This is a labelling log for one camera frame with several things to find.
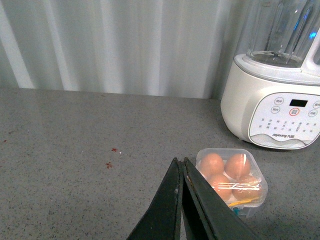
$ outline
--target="brown egg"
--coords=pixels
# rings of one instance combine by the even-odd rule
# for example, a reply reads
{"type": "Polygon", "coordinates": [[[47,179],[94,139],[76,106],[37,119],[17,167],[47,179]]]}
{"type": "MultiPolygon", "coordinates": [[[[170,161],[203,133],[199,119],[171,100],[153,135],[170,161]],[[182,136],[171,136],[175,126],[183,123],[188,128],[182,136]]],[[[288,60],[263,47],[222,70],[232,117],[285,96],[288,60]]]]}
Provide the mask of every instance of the brown egg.
{"type": "Polygon", "coordinates": [[[199,171],[206,177],[224,172],[224,162],[216,153],[209,153],[202,158],[199,166],[199,171]]]}
{"type": "Polygon", "coordinates": [[[246,154],[235,154],[225,163],[224,171],[229,177],[238,180],[242,176],[249,175],[250,161],[246,154]]]}
{"type": "Polygon", "coordinates": [[[262,186],[254,176],[243,176],[232,189],[233,196],[242,201],[246,199],[258,198],[262,194],[262,186]]]}
{"type": "Polygon", "coordinates": [[[220,198],[222,198],[222,200],[227,201],[230,198],[232,189],[230,181],[225,175],[213,175],[209,177],[207,181],[220,196],[220,198]]]}

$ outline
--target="digital display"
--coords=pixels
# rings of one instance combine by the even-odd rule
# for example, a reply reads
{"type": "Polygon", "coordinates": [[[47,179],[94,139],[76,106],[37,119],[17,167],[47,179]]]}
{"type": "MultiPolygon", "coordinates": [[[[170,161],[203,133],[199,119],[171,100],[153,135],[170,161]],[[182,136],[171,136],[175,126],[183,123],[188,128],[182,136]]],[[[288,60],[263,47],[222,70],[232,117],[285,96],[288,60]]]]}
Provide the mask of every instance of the digital display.
{"type": "Polygon", "coordinates": [[[307,100],[292,99],[290,102],[290,106],[304,108],[307,105],[307,102],[308,102],[307,100]]]}

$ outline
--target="speckled countertop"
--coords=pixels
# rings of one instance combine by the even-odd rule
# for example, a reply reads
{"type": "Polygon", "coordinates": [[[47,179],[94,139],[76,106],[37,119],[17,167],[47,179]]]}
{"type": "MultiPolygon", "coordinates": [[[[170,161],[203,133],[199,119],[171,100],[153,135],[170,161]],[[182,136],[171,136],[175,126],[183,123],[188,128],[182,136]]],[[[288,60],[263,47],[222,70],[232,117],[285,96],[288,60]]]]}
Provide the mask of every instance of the speckled countertop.
{"type": "Polygon", "coordinates": [[[320,140],[240,141],[218,100],[16,88],[0,88],[0,239],[125,239],[172,159],[204,148],[255,157],[268,194],[243,220],[262,239],[320,239],[320,140]]]}

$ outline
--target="plastic egg container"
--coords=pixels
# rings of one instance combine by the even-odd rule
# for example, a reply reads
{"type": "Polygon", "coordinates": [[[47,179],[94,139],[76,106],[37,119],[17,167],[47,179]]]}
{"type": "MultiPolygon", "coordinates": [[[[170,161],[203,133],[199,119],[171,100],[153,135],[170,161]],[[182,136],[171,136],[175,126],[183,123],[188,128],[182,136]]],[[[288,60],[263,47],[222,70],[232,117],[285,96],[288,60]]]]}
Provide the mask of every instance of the plastic egg container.
{"type": "Polygon", "coordinates": [[[195,167],[237,215],[253,216],[266,199],[268,184],[245,149],[203,149],[195,167]]]}

